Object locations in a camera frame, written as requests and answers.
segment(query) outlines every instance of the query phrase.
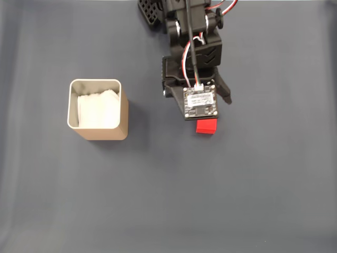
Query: red cube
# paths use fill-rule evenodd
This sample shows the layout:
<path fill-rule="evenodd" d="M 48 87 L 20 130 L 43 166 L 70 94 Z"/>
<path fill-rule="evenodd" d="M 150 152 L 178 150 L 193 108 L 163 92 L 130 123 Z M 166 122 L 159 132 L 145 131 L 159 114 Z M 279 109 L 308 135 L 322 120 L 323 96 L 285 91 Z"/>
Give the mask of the red cube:
<path fill-rule="evenodd" d="M 216 131 L 217 119 L 197 120 L 196 132 L 214 134 Z"/>

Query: blue-gray surface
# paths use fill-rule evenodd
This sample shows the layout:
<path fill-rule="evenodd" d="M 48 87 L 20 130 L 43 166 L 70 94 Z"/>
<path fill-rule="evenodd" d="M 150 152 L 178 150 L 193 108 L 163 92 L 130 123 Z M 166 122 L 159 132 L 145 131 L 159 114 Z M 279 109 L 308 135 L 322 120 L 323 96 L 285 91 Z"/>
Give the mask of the blue-gray surface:
<path fill-rule="evenodd" d="M 0 252 L 337 251 L 334 7 L 240 2 L 226 16 L 233 104 L 211 137 L 161 96 L 167 37 L 135 2 L 14 10 L 0 23 Z M 126 140 L 68 128 L 76 78 L 122 82 Z"/>

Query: circuit board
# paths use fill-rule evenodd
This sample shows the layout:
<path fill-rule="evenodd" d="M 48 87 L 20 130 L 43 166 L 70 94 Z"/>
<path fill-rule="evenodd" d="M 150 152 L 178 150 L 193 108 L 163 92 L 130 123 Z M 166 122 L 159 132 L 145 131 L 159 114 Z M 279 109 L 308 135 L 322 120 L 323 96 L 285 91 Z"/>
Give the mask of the circuit board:
<path fill-rule="evenodd" d="M 215 85 L 205 86 L 203 90 L 184 88 L 185 119 L 217 118 Z"/>

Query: white tissue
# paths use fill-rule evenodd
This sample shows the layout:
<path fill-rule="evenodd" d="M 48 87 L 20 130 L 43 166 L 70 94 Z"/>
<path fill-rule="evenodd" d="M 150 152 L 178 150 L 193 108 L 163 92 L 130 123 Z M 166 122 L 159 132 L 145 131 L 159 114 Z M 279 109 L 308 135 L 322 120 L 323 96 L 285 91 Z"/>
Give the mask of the white tissue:
<path fill-rule="evenodd" d="M 77 98 L 78 127 L 115 128 L 120 118 L 120 98 L 113 90 Z"/>

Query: robotic arm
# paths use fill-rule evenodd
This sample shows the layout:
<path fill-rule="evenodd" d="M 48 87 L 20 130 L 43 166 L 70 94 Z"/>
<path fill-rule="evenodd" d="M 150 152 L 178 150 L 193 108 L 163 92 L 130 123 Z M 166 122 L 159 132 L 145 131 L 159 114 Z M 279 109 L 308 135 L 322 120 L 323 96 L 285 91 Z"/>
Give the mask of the robotic arm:
<path fill-rule="evenodd" d="M 221 11 L 224 2 L 211 0 L 138 0 L 150 28 L 164 26 L 171 56 L 162 59 L 162 86 L 166 98 L 175 98 L 186 120 L 218 117 L 216 94 L 231 104 L 231 91 L 221 78 L 222 41 L 217 28 L 237 0 Z"/>

